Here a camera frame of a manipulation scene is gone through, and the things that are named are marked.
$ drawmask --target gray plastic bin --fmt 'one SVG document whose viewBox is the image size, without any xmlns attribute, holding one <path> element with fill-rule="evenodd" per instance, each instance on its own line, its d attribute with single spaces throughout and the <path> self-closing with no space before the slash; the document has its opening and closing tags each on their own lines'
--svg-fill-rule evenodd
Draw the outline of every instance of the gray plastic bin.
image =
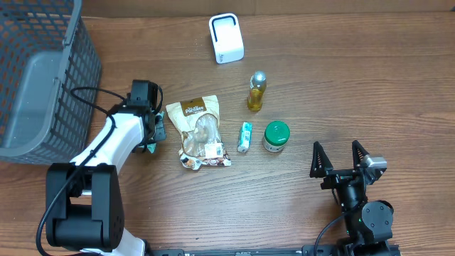
<svg viewBox="0 0 455 256">
<path fill-rule="evenodd" d="M 98 87 L 101 63 L 81 0 L 0 0 L 0 160 L 67 162 L 82 151 L 92 108 L 70 95 Z M 79 91 L 89 102 L 93 90 Z"/>
</svg>

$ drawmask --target wooden table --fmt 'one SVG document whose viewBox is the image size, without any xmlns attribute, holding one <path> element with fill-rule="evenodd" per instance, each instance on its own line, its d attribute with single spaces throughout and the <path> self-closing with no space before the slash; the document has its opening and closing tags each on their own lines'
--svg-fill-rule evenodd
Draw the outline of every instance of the wooden table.
<svg viewBox="0 0 455 256">
<path fill-rule="evenodd" d="M 166 118 L 158 153 L 132 154 L 119 177 L 125 223 L 155 248 L 300 247 L 340 214 L 309 178 L 319 140 L 336 168 L 352 165 L 358 139 L 388 160 L 368 187 L 395 207 L 391 243 L 403 255 L 453 255 L 455 222 L 455 16 L 453 13 L 240 17 L 245 58 L 217 65 L 208 17 L 86 19 L 103 64 L 101 87 L 126 94 L 152 80 L 164 104 L 217 95 L 232 166 L 184 169 L 181 140 Z M 250 76 L 268 74 L 264 107 L 246 108 Z M 109 108 L 117 99 L 99 95 Z M 291 139 L 280 154 L 260 143 L 272 120 Z M 253 145 L 237 153 L 240 125 Z M 105 123 L 96 112 L 90 139 Z M 0 255 L 36 255 L 47 166 L 0 166 Z M 323 238 L 345 235 L 340 223 Z M 54 253 L 62 250 L 46 247 Z"/>
</svg>

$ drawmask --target green can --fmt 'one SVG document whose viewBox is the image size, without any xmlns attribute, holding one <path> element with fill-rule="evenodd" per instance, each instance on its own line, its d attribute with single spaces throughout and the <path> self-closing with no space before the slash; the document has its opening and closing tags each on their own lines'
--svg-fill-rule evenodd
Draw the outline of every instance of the green can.
<svg viewBox="0 0 455 256">
<path fill-rule="evenodd" d="M 270 152 L 280 152 L 289 140 L 290 135 L 291 130 L 287 124 L 281 121 L 273 121 L 265 129 L 262 145 Z"/>
</svg>

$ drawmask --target yellow bottle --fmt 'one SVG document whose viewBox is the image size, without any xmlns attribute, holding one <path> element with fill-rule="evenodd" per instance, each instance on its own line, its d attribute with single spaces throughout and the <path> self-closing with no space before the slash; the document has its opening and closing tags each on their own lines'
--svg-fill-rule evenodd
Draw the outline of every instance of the yellow bottle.
<svg viewBox="0 0 455 256">
<path fill-rule="evenodd" d="M 260 111 L 262 108 L 262 98 L 267 88 L 265 73 L 256 71 L 250 80 L 250 94 L 248 95 L 248 108 L 252 111 Z"/>
</svg>

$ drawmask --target snack bag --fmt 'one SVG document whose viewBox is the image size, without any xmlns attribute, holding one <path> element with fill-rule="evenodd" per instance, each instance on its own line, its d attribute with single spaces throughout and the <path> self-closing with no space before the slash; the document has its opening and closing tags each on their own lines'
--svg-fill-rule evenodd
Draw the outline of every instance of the snack bag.
<svg viewBox="0 0 455 256">
<path fill-rule="evenodd" d="M 182 138 L 178 151 L 186 168 L 230 166 L 230 158 L 218 132 L 220 105 L 216 95 L 166 106 L 168 116 Z"/>
</svg>

